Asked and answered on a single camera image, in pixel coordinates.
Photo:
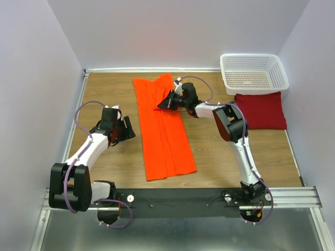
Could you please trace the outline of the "orange t shirt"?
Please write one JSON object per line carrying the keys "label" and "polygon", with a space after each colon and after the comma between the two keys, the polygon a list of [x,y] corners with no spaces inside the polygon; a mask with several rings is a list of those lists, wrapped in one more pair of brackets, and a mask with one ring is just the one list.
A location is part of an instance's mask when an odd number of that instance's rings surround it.
{"label": "orange t shirt", "polygon": [[134,78],[147,181],[197,171],[180,112],[158,104],[174,89],[172,75]]}

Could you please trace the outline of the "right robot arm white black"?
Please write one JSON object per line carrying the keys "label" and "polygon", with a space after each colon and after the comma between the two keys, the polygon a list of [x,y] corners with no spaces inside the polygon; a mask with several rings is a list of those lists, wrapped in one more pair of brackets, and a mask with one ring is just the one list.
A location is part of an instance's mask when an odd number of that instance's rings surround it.
{"label": "right robot arm white black", "polygon": [[193,83],[180,86],[181,93],[169,91],[165,99],[158,104],[158,108],[185,108],[194,118],[214,119],[220,136],[230,144],[237,160],[242,189],[241,200],[248,205],[259,201],[261,197],[273,202],[273,195],[254,163],[249,146],[248,123],[238,105],[234,101],[210,104],[198,99]]}

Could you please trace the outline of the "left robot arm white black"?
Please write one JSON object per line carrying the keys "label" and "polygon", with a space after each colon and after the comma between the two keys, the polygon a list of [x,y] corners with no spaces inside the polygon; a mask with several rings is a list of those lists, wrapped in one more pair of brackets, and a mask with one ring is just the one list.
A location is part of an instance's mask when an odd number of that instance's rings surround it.
{"label": "left robot arm white black", "polygon": [[112,181],[91,181],[90,170],[100,155],[119,142],[136,135],[128,116],[123,117],[118,105],[105,106],[100,121],[88,131],[84,144],[65,163],[51,168],[49,206],[85,212],[99,201],[109,207],[115,203],[116,187]]}

